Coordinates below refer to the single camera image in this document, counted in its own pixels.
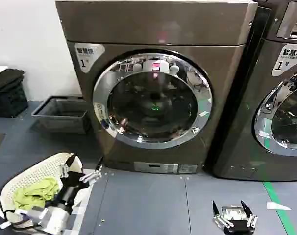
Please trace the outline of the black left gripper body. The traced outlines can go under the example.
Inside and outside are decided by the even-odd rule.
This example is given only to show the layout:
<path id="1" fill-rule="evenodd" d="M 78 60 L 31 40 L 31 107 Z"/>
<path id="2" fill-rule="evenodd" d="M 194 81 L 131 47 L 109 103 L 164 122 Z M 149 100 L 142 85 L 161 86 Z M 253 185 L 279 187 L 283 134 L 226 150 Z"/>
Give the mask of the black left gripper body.
<path id="1" fill-rule="evenodd" d="M 68 177 L 61 178 L 63 187 L 54 199 L 54 206 L 61 208 L 66 212 L 72 212 L 74 200 L 78 192 L 89 187 L 88 182 L 85 183 L 80 180 L 80 178 L 84 176 L 84 173 L 69 171 Z"/>

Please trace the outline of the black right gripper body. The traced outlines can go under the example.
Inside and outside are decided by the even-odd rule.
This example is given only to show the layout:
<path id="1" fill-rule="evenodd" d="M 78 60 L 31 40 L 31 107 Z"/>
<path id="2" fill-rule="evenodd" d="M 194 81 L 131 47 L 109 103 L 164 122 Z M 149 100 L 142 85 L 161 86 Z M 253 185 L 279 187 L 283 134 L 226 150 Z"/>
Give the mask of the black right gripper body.
<path id="1" fill-rule="evenodd" d="M 248 235 L 249 234 L 249 228 L 247 226 L 246 220 L 230 220 L 234 226 L 230 226 L 229 228 L 226 228 L 226 234 L 227 235 Z"/>

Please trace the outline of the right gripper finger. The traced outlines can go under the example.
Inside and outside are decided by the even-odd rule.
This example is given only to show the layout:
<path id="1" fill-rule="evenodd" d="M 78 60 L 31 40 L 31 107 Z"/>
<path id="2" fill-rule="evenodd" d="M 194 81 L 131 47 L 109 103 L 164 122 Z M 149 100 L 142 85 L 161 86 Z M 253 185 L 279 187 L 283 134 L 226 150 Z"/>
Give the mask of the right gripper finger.
<path id="1" fill-rule="evenodd" d="M 213 221 L 216 223 L 216 225 L 222 230 L 224 230 L 225 228 L 227 228 L 228 230 L 233 228 L 234 224 L 220 215 L 214 200 L 212 201 L 212 203 L 213 203 Z"/>
<path id="2" fill-rule="evenodd" d="M 248 207 L 244 201 L 241 200 L 241 205 L 243 207 L 244 213 L 247 216 L 247 227 L 248 228 L 252 228 L 255 229 L 256 228 L 256 223 L 258 220 L 258 216 L 254 215 L 250 209 L 250 207 Z"/>

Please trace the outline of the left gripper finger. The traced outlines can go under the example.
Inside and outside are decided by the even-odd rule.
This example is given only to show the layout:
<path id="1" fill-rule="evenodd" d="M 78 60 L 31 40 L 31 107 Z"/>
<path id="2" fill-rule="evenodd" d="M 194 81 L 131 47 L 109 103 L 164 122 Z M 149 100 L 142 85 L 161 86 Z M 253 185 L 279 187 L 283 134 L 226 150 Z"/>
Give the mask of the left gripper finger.
<path id="1" fill-rule="evenodd" d="M 68 178 L 70 175 L 75 174 L 74 171 L 70 170 L 70 167 L 72 166 L 74 160 L 76 158 L 76 154 L 72 154 L 64 164 L 61 164 L 59 166 L 59 171 L 60 171 L 60 177 L 61 178 Z"/>
<path id="2" fill-rule="evenodd" d="M 96 168 L 92 170 L 92 172 L 85 174 L 80 177 L 79 181 L 83 183 L 95 183 L 99 179 L 102 178 L 102 162 L 103 158 L 101 158 L 96 165 Z"/>

